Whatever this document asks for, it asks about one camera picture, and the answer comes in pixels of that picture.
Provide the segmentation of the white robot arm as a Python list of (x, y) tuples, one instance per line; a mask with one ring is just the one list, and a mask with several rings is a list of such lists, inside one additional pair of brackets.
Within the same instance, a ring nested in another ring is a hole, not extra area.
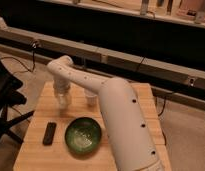
[(73, 68), (65, 55), (47, 64), (54, 76), (54, 89), (64, 93), (69, 82), (98, 95), (100, 112), (118, 171), (165, 171), (138, 94), (120, 77), (103, 77)]

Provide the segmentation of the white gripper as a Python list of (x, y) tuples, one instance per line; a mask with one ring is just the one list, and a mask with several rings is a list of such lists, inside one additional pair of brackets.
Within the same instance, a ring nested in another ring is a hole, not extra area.
[(55, 78), (53, 83), (54, 95), (56, 98), (64, 98), (70, 90), (70, 82), (64, 79)]

